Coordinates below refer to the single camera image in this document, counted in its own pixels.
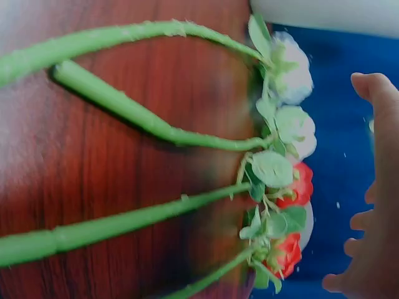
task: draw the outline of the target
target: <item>blue surface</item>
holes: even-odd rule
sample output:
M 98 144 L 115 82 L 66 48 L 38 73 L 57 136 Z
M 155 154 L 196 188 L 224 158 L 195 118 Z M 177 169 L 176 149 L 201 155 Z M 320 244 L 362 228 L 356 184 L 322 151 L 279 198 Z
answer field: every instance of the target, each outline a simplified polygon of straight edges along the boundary
M 299 272 L 283 282 L 280 294 L 273 294 L 271 284 L 268 290 L 254 290 L 252 298 L 344 298 L 324 291 L 321 280 L 347 268 L 350 259 L 343 244 L 349 237 L 362 236 L 350 230 L 349 219 L 370 208 L 364 203 L 364 193 L 374 180 L 368 129 L 372 107 L 358 98 L 350 74 L 381 72 L 399 86 L 399 40 L 274 27 L 277 31 L 285 28 L 310 58 L 314 79 L 313 94 L 302 107 L 316 124 L 317 149 L 306 159 L 314 171 L 315 226 Z

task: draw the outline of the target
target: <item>white flower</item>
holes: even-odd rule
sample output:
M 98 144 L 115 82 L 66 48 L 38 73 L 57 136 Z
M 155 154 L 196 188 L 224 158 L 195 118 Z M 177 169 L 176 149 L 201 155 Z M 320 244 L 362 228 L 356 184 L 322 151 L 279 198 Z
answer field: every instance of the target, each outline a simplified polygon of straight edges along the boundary
M 276 113 L 276 126 L 281 141 L 292 145 L 302 161 L 316 149 L 313 119 L 299 106 L 283 106 Z
M 286 32 L 276 32 L 272 43 L 271 57 L 276 65 L 274 88 L 282 102 L 298 105 L 313 90 L 309 60 L 297 42 Z
M 283 47 L 280 59 L 285 62 L 295 62 L 300 68 L 308 69 L 309 60 L 304 51 L 299 47 L 294 38 L 285 31 L 277 31 L 273 34 L 273 51 L 279 51 Z
M 276 90 L 280 101 L 298 105 L 313 91 L 313 80 L 309 69 L 296 68 L 277 76 Z
M 312 153 L 314 153 L 317 146 L 317 140 L 314 135 L 307 135 L 304 137 L 305 139 L 303 141 L 292 142 L 292 145 L 298 153 L 297 159 L 299 161 L 302 161 L 303 159 L 309 157 Z

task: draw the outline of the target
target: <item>wooden table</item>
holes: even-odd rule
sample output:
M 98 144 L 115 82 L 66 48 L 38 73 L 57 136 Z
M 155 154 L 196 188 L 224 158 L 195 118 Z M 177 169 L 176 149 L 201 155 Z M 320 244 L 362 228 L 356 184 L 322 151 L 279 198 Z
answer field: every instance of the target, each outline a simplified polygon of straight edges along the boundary
M 244 0 L 2 0 L 0 54 L 82 29 L 172 18 L 244 42 Z M 158 38 L 77 58 L 171 125 L 253 136 L 242 57 L 194 38 Z M 177 148 L 50 81 L 0 90 L 0 235 L 51 229 L 230 185 L 242 154 Z M 182 287 L 235 256 L 244 201 L 41 261 L 0 270 L 0 298 L 143 298 Z M 248 297 L 245 265 L 198 298 Z

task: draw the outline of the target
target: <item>red rose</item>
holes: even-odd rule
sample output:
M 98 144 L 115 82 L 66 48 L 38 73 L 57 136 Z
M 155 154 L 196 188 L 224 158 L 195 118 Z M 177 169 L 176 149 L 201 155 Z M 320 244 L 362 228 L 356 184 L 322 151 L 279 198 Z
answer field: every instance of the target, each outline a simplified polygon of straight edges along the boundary
M 284 253 L 283 255 L 278 255 L 276 258 L 277 263 L 282 267 L 281 272 L 283 276 L 281 277 L 280 271 L 276 271 L 274 272 L 274 275 L 277 278 L 281 279 L 290 276 L 294 271 L 295 265 L 301 260 L 302 254 L 300 252 L 299 240 L 300 233 L 289 234 L 283 243 L 276 247 L 278 250 Z M 265 266 L 273 272 L 273 269 L 271 269 L 266 262 L 264 263 Z
M 276 204 L 281 209 L 292 205 L 304 206 L 310 201 L 313 194 L 313 171 L 303 162 L 296 164 L 294 171 L 299 174 L 299 178 L 294 179 L 294 182 L 288 187 L 294 192 L 294 197 L 285 196 L 283 200 L 277 199 Z

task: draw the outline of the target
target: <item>green stem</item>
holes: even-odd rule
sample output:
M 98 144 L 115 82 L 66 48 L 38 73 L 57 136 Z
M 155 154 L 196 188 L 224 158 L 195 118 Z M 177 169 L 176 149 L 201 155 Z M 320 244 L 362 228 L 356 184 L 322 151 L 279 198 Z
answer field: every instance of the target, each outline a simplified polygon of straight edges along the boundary
M 0 58 L 0 88 L 31 72 L 58 62 L 124 42 L 157 36 L 196 36 L 225 45 L 233 50 L 262 60 L 260 53 L 230 37 L 192 22 L 176 20 L 144 22 L 127 26 L 89 29 L 50 39 L 26 49 L 16 50 Z
M 130 123 L 142 127 L 145 131 L 158 138 L 177 145 L 206 146 L 228 151 L 249 151 L 253 148 L 267 148 L 271 143 L 270 140 L 262 138 L 251 138 L 240 141 L 227 140 L 172 127 L 150 110 L 128 98 L 123 92 L 114 89 L 94 74 L 70 60 L 56 65 L 54 78 L 72 90 L 91 99 L 99 106 L 128 120 Z
M 140 229 L 156 222 L 198 209 L 230 194 L 248 191 L 244 183 L 224 187 L 196 196 L 152 207 L 94 219 L 81 223 L 58 226 L 53 230 L 38 230 L 0 238 L 0 267 L 37 260 L 58 252 L 65 252 L 101 240 Z
M 174 292 L 173 294 L 164 297 L 164 299 L 190 298 L 191 296 L 204 290 L 212 283 L 218 281 L 222 276 L 226 275 L 230 270 L 232 270 L 233 268 L 237 267 L 239 264 L 247 260 L 247 258 L 250 257 L 253 252 L 254 248 L 248 247 L 247 249 L 243 250 L 240 254 L 238 254 L 232 261 L 230 261 L 226 265 L 223 265 L 215 272 L 209 274 L 207 277 L 201 279 L 200 281 L 192 285 L 188 285 L 187 287 L 185 287 L 180 291 Z

